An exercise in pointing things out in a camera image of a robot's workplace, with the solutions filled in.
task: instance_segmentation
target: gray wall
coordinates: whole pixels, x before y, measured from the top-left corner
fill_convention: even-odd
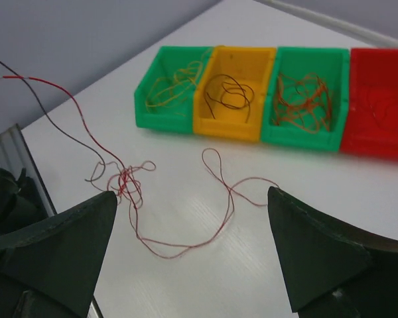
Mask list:
[[[0,0],[0,60],[77,93],[217,2]],[[33,86],[48,110],[67,99],[52,87]],[[23,83],[0,80],[0,133],[40,116]]]
[[[398,0],[280,0],[398,39]]]

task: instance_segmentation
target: red wire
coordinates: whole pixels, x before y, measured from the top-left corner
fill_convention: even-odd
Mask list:
[[[135,234],[137,239],[139,239],[148,250],[150,250],[154,255],[160,257],[160,258],[164,258],[164,259],[173,259],[173,258],[177,258],[179,256],[182,256],[183,254],[187,253],[189,250],[195,249],[195,248],[200,248],[203,247],[207,244],[210,244],[218,235],[219,233],[222,231],[222,229],[224,228],[224,226],[227,224],[227,222],[231,219],[231,217],[234,214],[235,211],[235,207],[234,207],[234,200],[233,200],[233,193],[238,195],[239,197],[245,199],[246,201],[248,201],[250,204],[256,206],[256,207],[264,207],[267,206],[267,204],[265,203],[256,203],[253,202],[252,200],[250,200],[248,197],[246,197],[244,194],[238,192],[235,190],[235,187],[239,186],[240,184],[242,184],[243,182],[246,181],[250,181],[250,180],[261,180],[264,182],[268,182],[273,184],[276,187],[279,187],[275,182],[269,180],[269,179],[265,179],[265,178],[260,178],[260,177],[248,177],[245,179],[242,179],[238,182],[236,182],[234,185],[229,186],[226,181],[224,180],[223,177],[223,168],[222,168],[222,158],[220,156],[220,153],[214,149],[214,148],[206,148],[202,151],[202,161],[206,167],[206,169],[208,170],[208,172],[214,177],[216,178],[228,191],[228,204],[227,204],[227,209],[226,209],[226,214],[224,215],[224,219],[221,223],[221,225],[218,227],[218,229],[216,230],[216,232],[208,239],[205,240],[204,242],[201,242],[199,244],[193,244],[193,245],[187,245],[187,244],[174,244],[174,243],[167,243],[167,242],[162,242],[159,240],[155,240],[155,239],[151,239],[151,238],[147,238],[147,237],[142,237],[139,233],[139,209],[142,207],[143,205],[143,197],[142,197],[142,193],[141,193],[141,183],[139,180],[136,180],[134,178],[134,173],[138,172],[139,170],[145,170],[145,171],[155,171],[156,169],[156,165],[155,163],[153,163],[152,161],[145,161],[143,162],[140,166],[128,166],[127,168],[124,166],[124,163],[111,151],[109,151],[108,149],[106,149],[105,147],[103,147],[93,136],[93,134],[90,132],[86,121],[84,119],[83,113],[81,111],[80,105],[78,104],[78,102],[76,101],[76,99],[74,98],[74,96],[72,96],[72,94],[67,91],[66,89],[64,89],[63,87],[46,81],[45,79],[40,79],[40,78],[32,78],[32,77],[23,77],[23,76],[2,76],[0,77],[0,79],[25,79],[25,80],[33,80],[33,81],[39,81],[48,85],[51,85],[55,88],[58,88],[59,90],[63,91],[66,95],[68,95],[73,102],[75,103],[77,110],[80,114],[83,126],[85,128],[85,130],[87,131],[88,135],[90,136],[90,138],[106,153],[110,154],[112,157],[114,157],[117,161],[112,161],[112,162],[108,162],[103,169],[106,168],[106,166],[111,165],[111,164],[115,164],[117,169],[119,170],[118,174],[114,174],[113,176],[110,177],[110,179],[107,182],[107,190],[108,191],[116,191],[117,196],[119,198],[119,201],[121,202],[122,197],[125,197],[129,200],[130,205],[129,205],[129,220],[130,220],[130,224],[131,227],[134,229]],[[206,152],[214,152],[217,154],[218,156],[218,161],[219,161],[219,165],[220,165],[220,173],[219,176],[211,169],[211,167],[209,167],[209,165],[206,163],[205,160],[205,153]],[[93,170],[93,174],[92,174],[92,179],[93,176],[95,175],[97,168],[99,166],[103,166],[103,164],[101,162],[99,162],[98,164],[96,164],[94,170]],[[114,180],[117,180],[117,184],[118,187],[114,187],[112,186],[112,182]],[[96,189],[100,190],[100,191],[105,191],[103,189],[100,189],[98,186],[96,186],[93,182],[90,182]],[[130,185],[134,185],[134,190],[129,190],[129,186]],[[138,200],[135,201],[133,199],[133,194],[137,193],[137,195],[139,196]],[[131,207],[134,208],[135,210],[135,222],[133,222],[133,218],[132,218],[132,209]],[[163,246],[170,246],[170,247],[175,247],[175,248],[183,248],[181,250],[181,252],[173,254],[172,256],[166,256],[166,255],[162,255],[159,252],[156,252],[148,243],[153,243],[153,244],[158,244],[158,245],[163,245]]]

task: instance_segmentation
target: yellow bin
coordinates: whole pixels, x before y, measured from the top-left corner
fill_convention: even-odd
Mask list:
[[[276,48],[217,46],[194,93],[193,132],[259,141]]]

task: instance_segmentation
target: plastic container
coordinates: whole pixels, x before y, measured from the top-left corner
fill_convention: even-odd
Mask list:
[[[398,160],[398,49],[352,49],[350,112],[340,150]]]
[[[338,151],[348,114],[349,71],[350,54],[346,49],[279,48],[265,101],[261,140],[272,144]],[[308,128],[314,125],[313,129],[308,131],[288,121],[278,123],[274,103],[279,104],[277,97],[279,76],[289,76],[295,80],[301,80],[305,76],[315,75],[326,83],[332,101],[331,118],[326,121],[330,121],[328,128],[322,122],[327,114],[322,108],[316,109],[315,118],[307,114],[302,119],[304,122],[301,119],[294,121],[302,127]],[[295,102],[292,98],[302,98],[295,91],[294,86],[288,86],[285,82],[291,81],[290,79],[281,78],[286,87],[283,90],[283,98],[290,100],[289,103]],[[327,104],[327,98],[324,98],[323,101]]]
[[[138,127],[193,133],[194,91],[212,50],[209,46],[160,48],[135,90],[135,122]]]
[[[194,133],[259,141],[275,54],[275,48],[215,47],[194,95]]]

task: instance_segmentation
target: tabletop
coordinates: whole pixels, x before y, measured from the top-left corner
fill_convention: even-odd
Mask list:
[[[227,191],[201,161],[202,150],[213,147],[222,156],[229,184],[248,176],[271,178],[329,215],[398,239],[398,164],[136,127],[134,91],[159,47],[219,44],[368,46],[252,0],[224,0],[77,94],[88,126],[106,148],[126,165],[145,160],[157,165],[154,172],[137,174],[144,198],[139,210],[142,235],[194,244],[218,228]],[[50,116],[68,133],[94,145],[71,101]],[[84,181],[98,161],[94,154],[61,135],[44,117],[23,135],[58,211],[98,193]],[[208,159],[218,168],[215,156]],[[105,186],[105,178],[99,183]],[[249,182],[241,190],[266,202],[267,184]],[[136,239],[128,206],[123,201],[118,207],[96,287],[105,318],[297,317],[291,313],[265,207],[235,197],[235,215],[213,243],[162,260]]]

